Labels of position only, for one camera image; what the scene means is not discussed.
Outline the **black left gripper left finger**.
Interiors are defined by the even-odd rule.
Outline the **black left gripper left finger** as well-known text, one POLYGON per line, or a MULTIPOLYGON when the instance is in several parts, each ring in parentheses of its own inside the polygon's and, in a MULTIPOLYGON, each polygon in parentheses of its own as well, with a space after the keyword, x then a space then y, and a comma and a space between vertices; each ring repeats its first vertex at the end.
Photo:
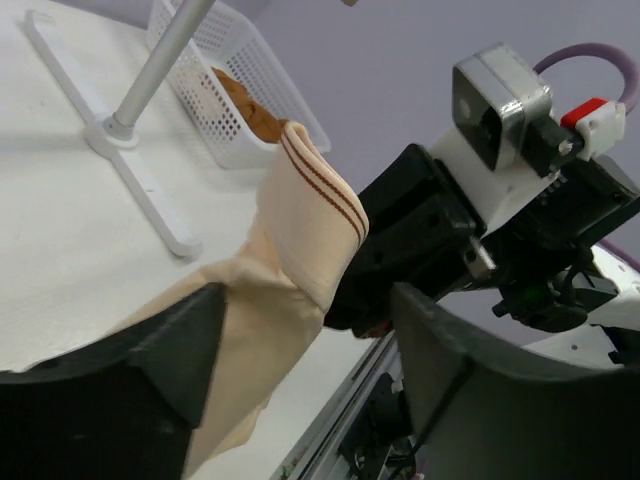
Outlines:
POLYGON ((4 479, 179 479, 225 316, 209 283, 82 348, 1 374, 4 479))

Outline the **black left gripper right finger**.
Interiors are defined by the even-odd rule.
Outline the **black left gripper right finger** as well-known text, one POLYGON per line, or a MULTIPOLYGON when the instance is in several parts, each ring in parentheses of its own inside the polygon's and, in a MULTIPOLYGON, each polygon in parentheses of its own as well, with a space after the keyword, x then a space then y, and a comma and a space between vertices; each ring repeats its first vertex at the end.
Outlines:
POLYGON ((530 352, 394 286, 404 387, 430 479, 635 479, 639 369, 530 352))

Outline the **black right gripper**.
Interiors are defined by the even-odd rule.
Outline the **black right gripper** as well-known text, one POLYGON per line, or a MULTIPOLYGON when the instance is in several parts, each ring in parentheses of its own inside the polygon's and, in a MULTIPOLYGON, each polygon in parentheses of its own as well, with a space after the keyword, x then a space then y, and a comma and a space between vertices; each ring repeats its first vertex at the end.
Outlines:
POLYGON ((490 230, 444 162, 411 144, 360 194, 369 233, 325 316, 360 338, 393 327, 390 292, 408 283, 438 300, 497 289, 493 311, 559 333, 587 321, 619 288, 592 247, 639 211, 639 189, 608 157, 573 161, 549 190, 490 230))

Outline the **beige underwear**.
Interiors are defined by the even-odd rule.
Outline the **beige underwear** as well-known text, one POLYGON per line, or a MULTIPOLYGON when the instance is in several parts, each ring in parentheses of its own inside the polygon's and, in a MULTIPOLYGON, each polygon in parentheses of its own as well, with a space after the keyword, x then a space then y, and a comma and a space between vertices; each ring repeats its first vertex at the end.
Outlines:
POLYGON ((321 331, 368 231, 358 196, 316 150, 306 129, 290 122, 236 255, 192 272, 102 337, 209 283, 224 287, 225 316, 209 392, 179 479, 247 440, 273 390, 321 331))

